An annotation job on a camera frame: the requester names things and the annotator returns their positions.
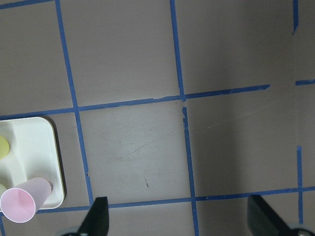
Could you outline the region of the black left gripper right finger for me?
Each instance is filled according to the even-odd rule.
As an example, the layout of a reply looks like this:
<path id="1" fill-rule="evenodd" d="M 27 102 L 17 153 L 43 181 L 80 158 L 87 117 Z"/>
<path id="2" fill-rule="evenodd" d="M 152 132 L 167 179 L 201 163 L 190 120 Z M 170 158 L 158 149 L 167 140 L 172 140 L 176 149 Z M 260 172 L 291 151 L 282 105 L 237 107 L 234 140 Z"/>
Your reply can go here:
<path id="1" fill-rule="evenodd" d="M 292 230 L 260 195 L 248 196 L 247 224 L 253 236 L 294 236 Z"/>

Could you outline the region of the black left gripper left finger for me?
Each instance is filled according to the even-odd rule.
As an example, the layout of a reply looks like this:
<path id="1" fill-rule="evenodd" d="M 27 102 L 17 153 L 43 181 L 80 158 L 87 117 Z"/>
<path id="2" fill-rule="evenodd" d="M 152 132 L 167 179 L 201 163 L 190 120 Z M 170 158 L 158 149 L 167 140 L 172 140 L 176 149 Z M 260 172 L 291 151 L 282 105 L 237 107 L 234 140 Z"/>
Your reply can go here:
<path id="1" fill-rule="evenodd" d="M 78 236 L 106 236 L 109 232 L 109 207 L 107 197 L 95 199 L 76 234 Z"/>

